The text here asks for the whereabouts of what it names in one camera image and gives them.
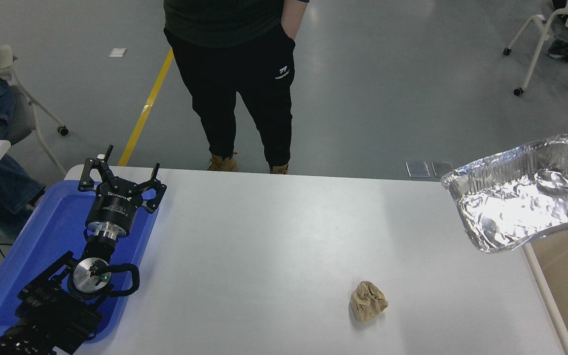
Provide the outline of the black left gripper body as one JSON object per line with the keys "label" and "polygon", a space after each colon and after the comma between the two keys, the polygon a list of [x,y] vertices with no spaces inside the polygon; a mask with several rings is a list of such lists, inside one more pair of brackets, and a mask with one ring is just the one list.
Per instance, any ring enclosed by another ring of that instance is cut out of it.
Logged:
{"label": "black left gripper body", "polygon": [[127,196],[128,191],[135,188],[135,183],[120,183],[114,186],[108,183],[101,183],[95,186],[96,198],[93,201],[85,225],[87,229],[94,229],[96,224],[111,223],[119,227],[120,234],[129,234],[133,227],[138,209],[137,202],[142,202],[142,197]]}

